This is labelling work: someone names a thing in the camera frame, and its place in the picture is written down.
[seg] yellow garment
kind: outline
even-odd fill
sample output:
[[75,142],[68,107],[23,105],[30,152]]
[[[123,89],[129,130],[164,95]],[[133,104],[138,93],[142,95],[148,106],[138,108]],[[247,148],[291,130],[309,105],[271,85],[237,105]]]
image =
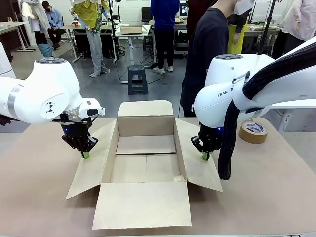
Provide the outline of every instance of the yellow garment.
[[243,37],[245,31],[248,29],[248,23],[243,26],[243,29],[239,35],[239,41],[237,44],[233,44],[233,37],[235,34],[236,25],[229,25],[229,42],[228,42],[228,53],[240,54],[242,51]]
[[[102,0],[102,6],[109,10],[108,4]],[[98,3],[92,3],[90,0],[87,0],[83,3],[79,3],[74,5],[75,13],[78,17],[87,24],[87,26],[94,28],[95,23],[97,21],[97,13],[98,13]]]

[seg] maroon shirt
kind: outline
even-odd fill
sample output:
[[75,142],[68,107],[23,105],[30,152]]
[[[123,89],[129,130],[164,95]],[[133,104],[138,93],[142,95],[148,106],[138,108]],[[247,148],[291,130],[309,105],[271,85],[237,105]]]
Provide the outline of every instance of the maroon shirt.
[[189,14],[188,14],[188,21],[187,21],[187,32],[188,32],[188,39],[191,39],[193,31],[201,19],[201,17],[206,13],[206,10],[213,5],[213,2],[217,0],[189,0],[188,7],[189,7]]

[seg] human neck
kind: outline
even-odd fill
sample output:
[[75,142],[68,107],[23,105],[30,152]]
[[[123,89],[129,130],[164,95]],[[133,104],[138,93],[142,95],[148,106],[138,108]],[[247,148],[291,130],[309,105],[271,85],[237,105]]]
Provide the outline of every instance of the human neck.
[[234,12],[234,4],[232,2],[229,2],[227,0],[219,0],[217,3],[215,3],[212,8],[219,9],[224,16],[227,18]]

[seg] blue sweater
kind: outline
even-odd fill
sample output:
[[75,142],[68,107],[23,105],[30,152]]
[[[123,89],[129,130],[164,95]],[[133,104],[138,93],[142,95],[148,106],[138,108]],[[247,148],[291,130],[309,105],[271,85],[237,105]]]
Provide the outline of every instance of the blue sweater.
[[150,12],[155,18],[155,28],[171,30],[174,18],[180,10],[179,0],[151,0]]

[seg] patterned garment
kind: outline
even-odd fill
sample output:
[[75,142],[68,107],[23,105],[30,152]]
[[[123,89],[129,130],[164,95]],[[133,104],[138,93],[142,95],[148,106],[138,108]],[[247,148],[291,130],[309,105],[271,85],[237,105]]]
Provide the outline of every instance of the patterned garment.
[[95,22],[95,27],[91,28],[91,27],[87,26],[86,29],[92,33],[100,33],[101,26],[102,26],[102,6],[98,5],[97,21]]

